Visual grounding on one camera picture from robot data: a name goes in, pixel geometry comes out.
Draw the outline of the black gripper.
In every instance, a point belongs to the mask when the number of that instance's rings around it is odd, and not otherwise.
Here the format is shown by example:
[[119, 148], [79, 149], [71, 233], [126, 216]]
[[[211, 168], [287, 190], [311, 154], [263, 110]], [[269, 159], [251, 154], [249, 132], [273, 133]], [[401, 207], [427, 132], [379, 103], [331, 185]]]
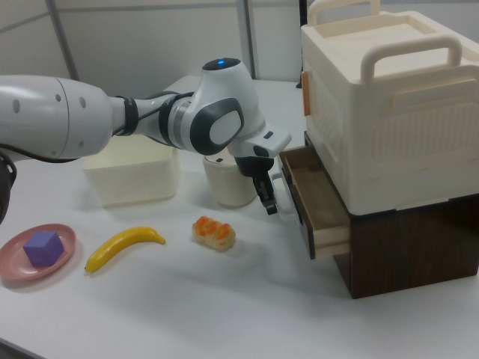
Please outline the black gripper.
[[235, 157], [239, 172], [244, 177], [253, 179], [254, 187], [268, 215], [278, 212], [274, 188], [269, 178], [269, 170], [274, 165], [274, 159], [264, 157]]

